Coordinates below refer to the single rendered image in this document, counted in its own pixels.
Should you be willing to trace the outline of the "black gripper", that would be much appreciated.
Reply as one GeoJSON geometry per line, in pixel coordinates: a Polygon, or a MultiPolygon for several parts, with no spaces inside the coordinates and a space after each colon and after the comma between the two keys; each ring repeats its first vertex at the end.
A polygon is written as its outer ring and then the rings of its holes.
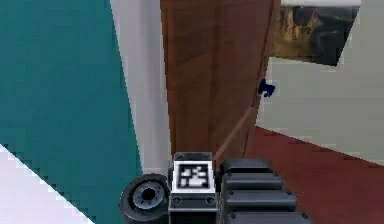
{"type": "Polygon", "coordinates": [[[131,181],[120,195],[125,224],[169,224],[169,188],[161,174],[144,174],[131,181]]]}

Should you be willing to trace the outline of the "framed dark landscape picture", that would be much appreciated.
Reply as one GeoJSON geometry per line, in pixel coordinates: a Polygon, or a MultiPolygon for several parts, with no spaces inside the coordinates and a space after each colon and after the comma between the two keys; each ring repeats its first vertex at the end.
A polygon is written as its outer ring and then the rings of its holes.
{"type": "Polygon", "coordinates": [[[281,0],[272,56],[336,66],[362,0],[281,0]]]}

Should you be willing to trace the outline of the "brown wooden room door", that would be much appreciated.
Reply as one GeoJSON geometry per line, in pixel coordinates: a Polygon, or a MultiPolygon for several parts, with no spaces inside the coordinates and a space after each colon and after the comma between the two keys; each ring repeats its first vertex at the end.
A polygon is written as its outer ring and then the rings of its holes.
{"type": "Polygon", "coordinates": [[[253,146],[281,0],[160,0],[171,153],[253,146]]]}

